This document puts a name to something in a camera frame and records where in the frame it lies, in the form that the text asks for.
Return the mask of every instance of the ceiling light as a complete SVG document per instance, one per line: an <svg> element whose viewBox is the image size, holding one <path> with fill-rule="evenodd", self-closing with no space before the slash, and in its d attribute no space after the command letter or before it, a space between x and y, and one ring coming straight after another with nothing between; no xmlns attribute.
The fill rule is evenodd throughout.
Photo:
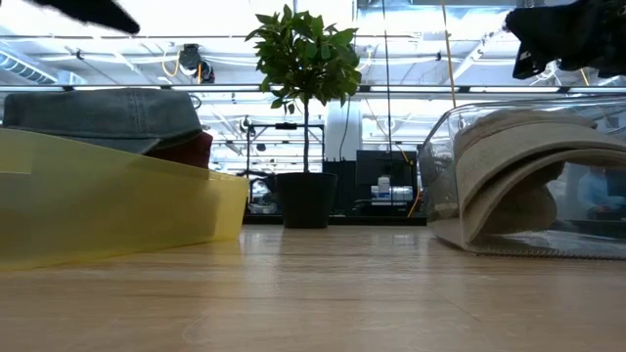
<svg viewBox="0 0 626 352"><path fill-rule="evenodd" d="M0 92L63 92L62 86L0 86Z"/></svg>
<svg viewBox="0 0 626 352"><path fill-rule="evenodd" d="M559 87L471 87L471 93L556 93Z"/></svg>
<svg viewBox="0 0 626 352"><path fill-rule="evenodd" d="M569 93L626 93L626 87L572 87Z"/></svg>
<svg viewBox="0 0 626 352"><path fill-rule="evenodd" d="M371 92L386 92L386 86L372 86L370 87ZM451 92L452 89L450 87L442 87L442 86L389 86L389 92L402 92L402 93L446 93Z"/></svg>
<svg viewBox="0 0 626 352"><path fill-rule="evenodd" d="M260 92L257 85L181 85L172 86L173 90L186 92Z"/></svg>
<svg viewBox="0 0 626 352"><path fill-rule="evenodd" d="M160 89L159 86L73 86L74 90L102 90L102 89L124 89L124 88L141 88L141 89Z"/></svg>

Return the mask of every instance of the green leaves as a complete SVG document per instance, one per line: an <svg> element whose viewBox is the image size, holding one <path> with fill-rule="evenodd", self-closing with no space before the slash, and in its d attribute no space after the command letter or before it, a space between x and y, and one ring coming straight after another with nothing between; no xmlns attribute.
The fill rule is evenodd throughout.
<svg viewBox="0 0 626 352"><path fill-rule="evenodd" d="M265 79L263 79L263 82L261 82L261 92L266 93L270 90L270 81L272 80L272 78L268 75L265 77Z"/></svg>
<svg viewBox="0 0 626 352"><path fill-rule="evenodd" d="M272 109L278 109L283 105L283 100L282 99L277 99L274 102L272 102Z"/></svg>
<svg viewBox="0 0 626 352"><path fill-rule="evenodd" d="M331 41L333 44L337 46L348 45L354 39L354 34L356 33L357 28L348 28L346 30L342 30L333 34L331 37Z"/></svg>
<svg viewBox="0 0 626 352"><path fill-rule="evenodd" d="M283 8L283 20L284 21L291 21L291 17L293 16L293 12L291 11L290 7L287 6L287 4L285 5L285 7Z"/></svg>
<svg viewBox="0 0 626 352"><path fill-rule="evenodd" d="M257 14L256 15L256 19L259 22L263 23L263 24L272 24L272 23L274 23L274 18L271 17L271 16L267 16L267 15Z"/></svg>
<svg viewBox="0 0 626 352"><path fill-rule="evenodd" d="M315 38L319 38L324 35L323 28L324 21L322 20L321 16L318 16L311 21L311 29Z"/></svg>
<svg viewBox="0 0 626 352"><path fill-rule="evenodd" d="M322 59L328 60L331 58L331 48L328 45L322 45Z"/></svg>
<svg viewBox="0 0 626 352"><path fill-rule="evenodd" d="M283 8L282 16L257 18L261 26L246 41L257 38L256 69L265 74L261 91L271 91L276 97L273 109L295 113L296 100L307 107L313 98L323 105L332 100L343 105L356 93L362 78L357 70L360 59L351 44L356 28L324 27L322 17L294 13L289 6ZM271 85L282 88L272 91Z"/></svg>
<svg viewBox="0 0 626 352"><path fill-rule="evenodd" d="M327 26L326 28L324 28L324 31L329 32L330 34L333 34L333 32L338 32L338 30L336 30L336 28L335 28L335 24L336 23L333 23L333 24Z"/></svg>
<svg viewBox="0 0 626 352"><path fill-rule="evenodd" d="M306 57L309 59L313 59L317 55L317 46L315 45L315 43L306 43L305 50Z"/></svg>

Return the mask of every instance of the gray denim cap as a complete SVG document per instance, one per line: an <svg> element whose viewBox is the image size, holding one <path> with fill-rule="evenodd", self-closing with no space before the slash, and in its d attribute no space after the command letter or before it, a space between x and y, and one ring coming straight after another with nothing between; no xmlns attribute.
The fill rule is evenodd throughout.
<svg viewBox="0 0 626 352"><path fill-rule="evenodd" d="M5 99L2 124L134 154L202 132L187 93L141 88L13 93Z"/></svg>

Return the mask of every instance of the transparent container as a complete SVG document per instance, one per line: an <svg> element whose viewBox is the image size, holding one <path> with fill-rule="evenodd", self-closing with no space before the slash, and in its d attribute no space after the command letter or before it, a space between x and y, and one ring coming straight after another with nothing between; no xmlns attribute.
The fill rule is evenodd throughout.
<svg viewBox="0 0 626 352"><path fill-rule="evenodd" d="M558 111L596 121L597 130L626 140L626 98L578 97L467 105L446 112L419 154L428 226L441 239L474 253L626 259L626 154L603 167L575 159L546 187L556 219L536 231L470 234L459 202L455 137L487 114L500 111ZM598 189L604 190L599 197Z"/></svg>
<svg viewBox="0 0 626 352"><path fill-rule="evenodd" d="M0 270L235 240L247 179L0 129Z"/></svg>

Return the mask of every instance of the yellow plastic bin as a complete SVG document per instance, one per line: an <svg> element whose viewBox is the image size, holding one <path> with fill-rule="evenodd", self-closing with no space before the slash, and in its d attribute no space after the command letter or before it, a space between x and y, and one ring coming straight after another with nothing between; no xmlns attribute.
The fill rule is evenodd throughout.
<svg viewBox="0 0 626 352"><path fill-rule="evenodd" d="M235 240L246 179L0 129L0 269Z"/></svg>

